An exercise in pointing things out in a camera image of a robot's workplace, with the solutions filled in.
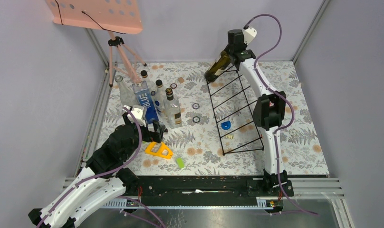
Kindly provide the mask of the blue square glass bottle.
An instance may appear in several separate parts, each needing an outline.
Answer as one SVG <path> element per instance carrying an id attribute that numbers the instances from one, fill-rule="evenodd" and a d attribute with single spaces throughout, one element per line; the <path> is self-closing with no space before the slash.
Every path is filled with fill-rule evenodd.
<path id="1" fill-rule="evenodd" d="M 159 118 L 154 106 L 154 100 L 147 82 L 143 80 L 140 83 L 133 83 L 132 89 L 140 106 L 146 110 L 146 121 L 149 124 L 152 124 L 154 120 L 158 121 Z"/>

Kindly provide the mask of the clear bottle black label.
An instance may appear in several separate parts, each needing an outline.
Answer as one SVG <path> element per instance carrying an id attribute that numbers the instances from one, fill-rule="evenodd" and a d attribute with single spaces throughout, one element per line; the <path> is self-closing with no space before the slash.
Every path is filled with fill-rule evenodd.
<path id="1" fill-rule="evenodd" d="M 115 76 L 114 79 L 120 91 L 120 101 L 122 106 L 139 105 L 135 94 L 133 93 L 132 90 L 129 89 L 124 78 L 122 76 Z"/>

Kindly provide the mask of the dark green wine bottle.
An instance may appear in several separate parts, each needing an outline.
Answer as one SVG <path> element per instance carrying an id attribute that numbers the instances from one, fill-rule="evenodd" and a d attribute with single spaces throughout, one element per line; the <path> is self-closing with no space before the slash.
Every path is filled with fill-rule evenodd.
<path id="1" fill-rule="evenodd" d="M 229 47 L 226 47 L 221 51 L 220 57 L 215 60 L 210 68 L 205 72 L 205 79 L 209 83 L 214 82 L 226 70 L 230 63 Z"/>

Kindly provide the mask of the clear bottle blue gold emblem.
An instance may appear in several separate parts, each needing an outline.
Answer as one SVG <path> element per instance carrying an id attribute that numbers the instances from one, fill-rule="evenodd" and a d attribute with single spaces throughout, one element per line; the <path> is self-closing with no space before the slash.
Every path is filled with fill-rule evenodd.
<path id="1" fill-rule="evenodd" d="M 157 87 L 155 82 L 149 77 L 148 73 L 146 70 L 142 70 L 140 72 L 141 77 L 144 81 L 146 81 L 148 89 L 150 91 L 151 97 L 154 98 L 156 93 L 157 93 Z"/>

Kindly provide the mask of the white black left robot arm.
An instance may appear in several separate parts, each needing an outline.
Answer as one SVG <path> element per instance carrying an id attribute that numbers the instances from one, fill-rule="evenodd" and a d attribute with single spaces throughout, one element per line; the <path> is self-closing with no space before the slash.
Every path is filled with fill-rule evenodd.
<path id="1" fill-rule="evenodd" d="M 125 123 L 117 126 L 94 151 L 74 181 L 55 200 L 29 212 L 32 224 L 38 228 L 77 228 L 112 199 L 136 193 L 138 177 L 127 165 L 142 142 L 161 143 L 167 129 L 154 120 L 154 129 L 150 131 L 144 116 L 131 109 L 125 111 L 123 119 Z"/>

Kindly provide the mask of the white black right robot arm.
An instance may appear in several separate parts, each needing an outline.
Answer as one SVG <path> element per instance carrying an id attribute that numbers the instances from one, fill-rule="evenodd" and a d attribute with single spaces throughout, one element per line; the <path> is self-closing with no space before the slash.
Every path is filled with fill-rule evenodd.
<path id="1" fill-rule="evenodd" d="M 257 102 L 253 111 L 255 125 L 260 128 L 265 152 L 263 189 L 270 196 L 281 191 L 287 183 L 287 173 L 280 159 L 280 128 L 285 117 L 286 94 L 277 91 L 259 67 L 255 55 L 247 49 L 255 38 L 253 28 L 232 29 L 225 48 L 231 63 L 246 78 Z"/>

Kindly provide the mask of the clear round bottle gold label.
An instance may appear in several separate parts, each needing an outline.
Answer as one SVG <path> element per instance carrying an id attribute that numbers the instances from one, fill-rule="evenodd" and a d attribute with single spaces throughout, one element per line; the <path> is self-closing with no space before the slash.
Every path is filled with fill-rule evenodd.
<path id="1" fill-rule="evenodd" d="M 155 85 L 156 93 L 154 96 L 154 105 L 159 116 L 166 118 L 167 114 L 164 105 L 164 100 L 166 99 L 165 87 L 163 86 L 163 82 L 160 79 L 156 80 Z"/>

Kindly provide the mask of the clear square bottle black cap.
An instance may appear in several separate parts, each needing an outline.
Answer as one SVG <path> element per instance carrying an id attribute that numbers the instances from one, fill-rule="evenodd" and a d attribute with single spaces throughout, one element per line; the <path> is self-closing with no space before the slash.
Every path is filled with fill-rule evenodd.
<path id="1" fill-rule="evenodd" d="M 172 129 L 182 126 L 182 115 L 180 103 L 177 97 L 174 96 L 171 88 L 165 90 L 166 98 L 164 99 L 164 107 L 168 119 L 168 123 Z"/>

